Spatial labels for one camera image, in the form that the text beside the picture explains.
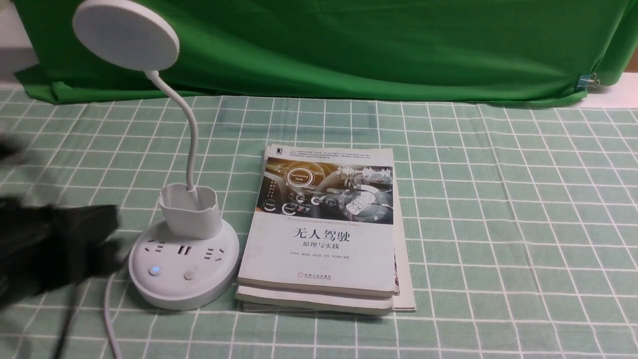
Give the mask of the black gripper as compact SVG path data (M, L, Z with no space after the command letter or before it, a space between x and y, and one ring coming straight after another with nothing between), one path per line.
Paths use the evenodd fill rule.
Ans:
M27 206L2 197L1 307L107 277L123 267L119 207Z

